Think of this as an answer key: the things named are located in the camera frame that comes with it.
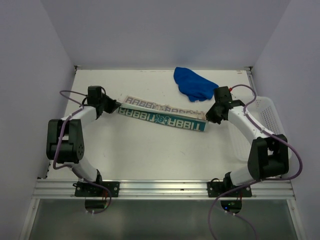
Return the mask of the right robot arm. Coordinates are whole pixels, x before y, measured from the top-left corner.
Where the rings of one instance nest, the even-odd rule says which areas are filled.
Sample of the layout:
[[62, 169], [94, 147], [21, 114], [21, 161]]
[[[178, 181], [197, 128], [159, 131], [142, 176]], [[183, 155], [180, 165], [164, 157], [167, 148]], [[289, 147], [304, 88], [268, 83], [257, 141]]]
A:
[[257, 99], [244, 104], [241, 100], [234, 100], [232, 88], [223, 86], [214, 90], [215, 103], [206, 113], [206, 120], [214, 124], [228, 121], [234, 125], [251, 144], [246, 166], [225, 174], [223, 178], [223, 192], [227, 196], [235, 196], [241, 186], [276, 177], [289, 171], [288, 140], [283, 134], [276, 135], [265, 128], [248, 111], [248, 105]]

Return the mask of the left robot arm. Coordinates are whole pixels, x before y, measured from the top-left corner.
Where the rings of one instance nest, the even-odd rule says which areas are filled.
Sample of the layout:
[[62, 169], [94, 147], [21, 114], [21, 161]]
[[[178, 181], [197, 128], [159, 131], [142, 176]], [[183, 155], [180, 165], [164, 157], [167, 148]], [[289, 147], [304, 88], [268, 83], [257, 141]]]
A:
[[87, 183], [87, 192], [96, 197], [103, 193], [104, 184], [99, 170], [85, 158], [83, 129], [103, 113], [112, 114], [121, 103], [110, 98], [102, 86], [89, 86], [86, 94], [69, 91], [83, 96], [82, 102], [66, 96], [66, 92], [61, 90], [59, 93], [78, 104], [78, 109], [63, 118], [48, 122], [46, 156], [53, 161], [53, 169], [70, 169], [81, 183]]

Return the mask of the rabbit print towel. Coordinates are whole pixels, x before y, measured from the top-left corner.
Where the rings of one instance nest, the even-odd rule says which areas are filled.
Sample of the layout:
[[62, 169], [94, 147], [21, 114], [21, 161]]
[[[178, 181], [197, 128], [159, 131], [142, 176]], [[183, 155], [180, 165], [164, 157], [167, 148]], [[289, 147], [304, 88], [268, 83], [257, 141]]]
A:
[[130, 95], [126, 96], [117, 112], [126, 117], [184, 130], [204, 132], [207, 128], [203, 111], [173, 107]]

